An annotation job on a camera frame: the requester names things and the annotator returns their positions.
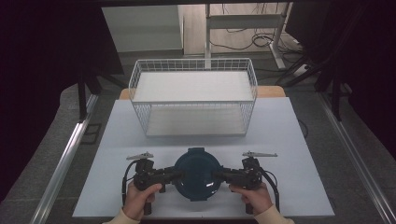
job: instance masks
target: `round blue lid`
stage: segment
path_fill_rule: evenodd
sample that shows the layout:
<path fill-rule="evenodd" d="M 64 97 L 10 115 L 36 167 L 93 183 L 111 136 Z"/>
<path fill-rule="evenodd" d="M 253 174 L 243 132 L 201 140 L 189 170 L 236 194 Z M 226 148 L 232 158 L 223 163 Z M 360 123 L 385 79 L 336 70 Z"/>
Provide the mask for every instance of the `round blue lid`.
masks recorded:
<path fill-rule="evenodd" d="M 192 202 L 206 201 L 220 187 L 221 180 L 213 178 L 212 172 L 220 171 L 221 166 L 203 147 L 189 148 L 177 160 L 175 169 L 184 173 L 183 178 L 174 183 L 177 191 Z"/>

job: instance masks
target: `basket wire grid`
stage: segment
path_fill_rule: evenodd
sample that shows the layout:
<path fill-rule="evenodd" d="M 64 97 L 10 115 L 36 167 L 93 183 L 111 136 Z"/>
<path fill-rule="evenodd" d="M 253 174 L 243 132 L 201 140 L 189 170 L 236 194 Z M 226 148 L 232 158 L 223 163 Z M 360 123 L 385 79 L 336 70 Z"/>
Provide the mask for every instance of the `basket wire grid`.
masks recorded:
<path fill-rule="evenodd" d="M 208 61 L 211 66 L 205 68 Z M 161 73 L 166 76 L 169 72 L 213 71 L 246 72 L 250 99 L 163 102 L 134 100 L 139 80 L 144 73 Z M 147 136 L 245 135 L 257 97 L 257 79 L 250 59 L 138 60 L 129 83 L 129 93 L 136 115 Z"/>

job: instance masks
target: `black controller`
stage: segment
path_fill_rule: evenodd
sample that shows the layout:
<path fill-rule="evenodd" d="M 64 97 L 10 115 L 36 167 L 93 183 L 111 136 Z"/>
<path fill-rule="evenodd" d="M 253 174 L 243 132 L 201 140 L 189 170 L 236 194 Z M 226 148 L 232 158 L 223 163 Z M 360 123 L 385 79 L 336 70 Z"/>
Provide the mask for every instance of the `black controller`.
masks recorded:
<path fill-rule="evenodd" d="M 122 202 L 125 203 L 126 188 L 127 188 L 127 175 L 129 169 L 133 164 L 135 166 L 134 185 L 139 190 L 145 190 L 151 185 L 162 184 L 163 187 L 160 189 L 160 193 L 165 192 L 166 184 L 173 184 L 174 181 L 183 178 L 184 172 L 175 170 L 174 167 L 167 167 L 163 169 L 153 169 L 154 161 L 148 159 L 139 159 L 131 162 L 128 166 L 125 176 L 122 179 Z M 262 183 L 262 176 L 271 185 L 274 194 L 276 196 L 276 208 L 279 210 L 279 193 L 277 191 L 276 184 L 270 178 L 270 176 L 260 167 L 259 161 L 253 157 L 248 157 L 242 160 L 243 169 L 230 169 L 224 168 L 220 171 L 212 172 L 212 177 L 225 181 L 228 184 L 233 184 L 245 189 L 257 189 Z M 253 207 L 251 204 L 246 205 L 246 213 L 253 214 Z M 151 214 L 151 203 L 146 203 L 144 207 L 144 214 Z"/>

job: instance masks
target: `white wire basket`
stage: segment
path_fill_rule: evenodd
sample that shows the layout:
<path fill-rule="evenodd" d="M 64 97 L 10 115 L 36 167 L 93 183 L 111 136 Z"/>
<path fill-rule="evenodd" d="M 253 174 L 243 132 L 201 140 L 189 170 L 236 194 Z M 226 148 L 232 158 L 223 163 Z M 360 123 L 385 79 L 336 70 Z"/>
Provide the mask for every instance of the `white wire basket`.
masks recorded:
<path fill-rule="evenodd" d="M 246 135 L 257 79 L 250 59 L 138 60 L 129 94 L 146 136 Z"/>

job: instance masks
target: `white wall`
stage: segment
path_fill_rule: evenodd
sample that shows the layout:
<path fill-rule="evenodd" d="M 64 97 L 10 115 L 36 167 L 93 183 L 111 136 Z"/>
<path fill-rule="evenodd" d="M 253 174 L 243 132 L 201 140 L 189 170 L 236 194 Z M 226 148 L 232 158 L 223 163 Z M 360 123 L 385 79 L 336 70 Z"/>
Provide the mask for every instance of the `white wall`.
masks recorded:
<path fill-rule="evenodd" d="M 182 49 L 177 6 L 102 10 L 117 52 Z"/>

